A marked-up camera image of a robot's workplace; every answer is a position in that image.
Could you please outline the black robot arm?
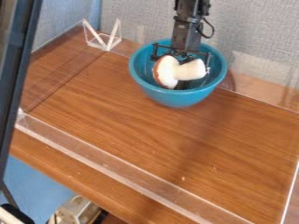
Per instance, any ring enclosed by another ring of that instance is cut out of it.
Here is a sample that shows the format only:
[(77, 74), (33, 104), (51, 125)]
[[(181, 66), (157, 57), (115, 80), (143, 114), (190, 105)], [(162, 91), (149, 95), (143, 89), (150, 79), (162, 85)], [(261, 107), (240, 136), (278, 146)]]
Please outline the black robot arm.
[(202, 52), (202, 38), (216, 32), (208, 21), (212, 0), (175, 0), (171, 45), (154, 42), (154, 80), (167, 89), (184, 90), (188, 82), (202, 79), (210, 73), (212, 53)]

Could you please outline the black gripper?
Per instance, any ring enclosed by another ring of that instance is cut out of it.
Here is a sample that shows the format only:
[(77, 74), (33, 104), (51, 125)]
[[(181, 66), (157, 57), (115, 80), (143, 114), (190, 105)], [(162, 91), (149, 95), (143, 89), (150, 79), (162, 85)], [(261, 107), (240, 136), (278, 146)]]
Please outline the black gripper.
[[(151, 54), (151, 61), (158, 61), (163, 56), (174, 56), (180, 58), (181, 64), (186, 64), (196, 59), (202, 59), (205, 66), (206, 66), (206, 71), (212, 71), (210, 63), (212, 63), (212, 53), (210, 52), (202, 52), (202, 51), (194, 51), (194, 50), (181, 50), (173, 46), (167, 45), (161, 45), (158, 42), (153, 43), (154, 46), (154, 51)], [(159, 55), (158, 51), (159, 49), (163, 48), (166, 49), (166, 52)], [(190, 86), (190, 81), (189, 80), (181, 80), (178, 82), (178, 85), (175, 87), (177, 90), (185, 90)]]

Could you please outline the dark robot arm link foreground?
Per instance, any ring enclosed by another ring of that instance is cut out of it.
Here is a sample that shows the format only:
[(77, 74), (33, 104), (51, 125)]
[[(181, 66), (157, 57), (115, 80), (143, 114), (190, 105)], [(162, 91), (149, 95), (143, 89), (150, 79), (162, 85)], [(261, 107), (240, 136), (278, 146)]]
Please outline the dark robot arm link foreground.
[(0, 0), (0, 192), (43, 0)]

